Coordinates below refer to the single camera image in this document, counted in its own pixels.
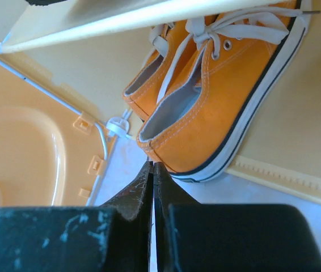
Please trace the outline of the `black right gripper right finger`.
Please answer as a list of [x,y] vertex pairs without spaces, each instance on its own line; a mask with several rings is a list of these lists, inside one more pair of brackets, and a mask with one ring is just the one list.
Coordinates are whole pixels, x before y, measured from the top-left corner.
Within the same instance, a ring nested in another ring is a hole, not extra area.
[[302,213],[285,204],[202,204],[154,164],[159,271],[321,271]]

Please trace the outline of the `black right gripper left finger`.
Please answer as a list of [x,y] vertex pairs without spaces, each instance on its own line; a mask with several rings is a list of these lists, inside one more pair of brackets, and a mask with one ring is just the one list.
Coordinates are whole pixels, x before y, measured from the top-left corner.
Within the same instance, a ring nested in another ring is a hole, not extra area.
[[0,208],[0,271],[148,271],[153,165],[100,206]]

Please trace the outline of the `orange sneaker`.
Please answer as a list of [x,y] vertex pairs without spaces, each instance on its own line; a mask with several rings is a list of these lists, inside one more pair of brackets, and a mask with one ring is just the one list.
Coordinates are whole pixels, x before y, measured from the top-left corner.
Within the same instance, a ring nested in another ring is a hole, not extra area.
[[311,1],[287,1],[189,19],[139,147],[177,180],[220,175],[314,14]]
[[153,113],[163,80],[181,42],[188,36],[186,20],[160,24],[151,29],[153,46],[143,66],[123,92],[124,101],[141,120]]

